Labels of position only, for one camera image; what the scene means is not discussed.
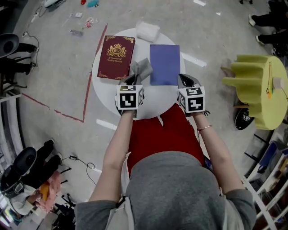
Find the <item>concrete floor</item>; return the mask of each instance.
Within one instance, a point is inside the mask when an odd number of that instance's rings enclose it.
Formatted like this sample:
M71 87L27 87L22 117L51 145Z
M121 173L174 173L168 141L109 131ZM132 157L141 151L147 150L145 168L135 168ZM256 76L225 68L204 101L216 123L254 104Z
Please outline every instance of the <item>concrete floor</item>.
M211 112L208 119L230 149L237 170L244 174L247 157L243 153L256 128L252 124L243 131L235 129L232 108L235 92L221 83L224 74L220 66L227 59L235 60L237 54L267 54L269 47L260 46L254 38L259 32L249 26L248 14L267 13L268 8L263 1L241 5L238 0L205 0L204 6L194 1L109 0L101 1L97 8L88 9L86 5L80 5L80 0L67 0L55 11L37 18L30 24L28 32L40 41L39 67L29 76L18 75L18 79L27 83L28 88L23 93L47 106L21 97L26 145L39 148L52 137L56 141L56 150L63 157L76 155L101 170L114 131L97 124L96 120L117 125L119 116L102 105L91 83L83 120L91 66L106 24L105 34L113 35L133 28L143 20L159 25L161 32L180 45L181 52L188 57L207 63L200 67L185 60L186 73L198 78L205 86L206 106ZM28 1L15 33L21 35L25 31L40 3ZM76 12L83 13L83 18L69 18ZM70 29L81 30L90 16L97 18L99 23L84 29L83 37L69 33ZM25 37L23 41L37 44L33 38ZM88 199L94 184L86 175L86 166L69 159L65 164L72 170L63 175L63 180L69 182L63 184L62 192L69 192L76 201ZM88 172L95 181L98 180L99 172Z

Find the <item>book cover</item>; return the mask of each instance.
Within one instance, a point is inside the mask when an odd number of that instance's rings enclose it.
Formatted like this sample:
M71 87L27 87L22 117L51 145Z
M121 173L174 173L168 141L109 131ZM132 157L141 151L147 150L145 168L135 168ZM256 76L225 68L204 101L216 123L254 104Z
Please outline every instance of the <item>book cover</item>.
M180 74L180 48L178 45L150 45L153 73L151 85L178 85Z
M105 36L98 77L121 80L129 75L135 38Z

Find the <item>gray shirt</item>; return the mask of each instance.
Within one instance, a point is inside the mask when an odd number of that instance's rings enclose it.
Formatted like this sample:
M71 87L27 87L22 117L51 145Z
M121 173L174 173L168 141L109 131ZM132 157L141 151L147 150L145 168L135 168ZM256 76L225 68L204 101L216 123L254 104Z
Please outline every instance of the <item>gray shirt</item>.
M225 198L212 172L183 152L153 154L132 169L126 195L136 230L222 229ZM234 190L226 199L238 210L245 230L253 228L256 212L247 190ZM76 206L77 230L104 230L116 203L107 200Z

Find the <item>blue notebook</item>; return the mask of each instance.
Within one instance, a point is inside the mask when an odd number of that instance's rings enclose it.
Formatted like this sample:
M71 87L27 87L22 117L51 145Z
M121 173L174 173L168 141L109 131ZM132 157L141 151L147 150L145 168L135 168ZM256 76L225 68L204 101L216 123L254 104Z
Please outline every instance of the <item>blue notebook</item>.
M178 45L150 45L153 72L151 85L178 85L180 74L180 48Z

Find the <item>yellow stool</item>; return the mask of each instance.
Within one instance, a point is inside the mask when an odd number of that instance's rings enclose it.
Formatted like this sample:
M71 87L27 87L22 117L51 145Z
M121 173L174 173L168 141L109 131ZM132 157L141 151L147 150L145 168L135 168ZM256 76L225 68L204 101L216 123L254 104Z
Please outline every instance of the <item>yellow stool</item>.
M256 127L277 128L288 106L288 79L282 62L269 55L238 55L231 70L235 78L225 77L222 83L236 87L239 100L249 104L249 116L255 117ZM273 78L282 78L283 88L275 88Z

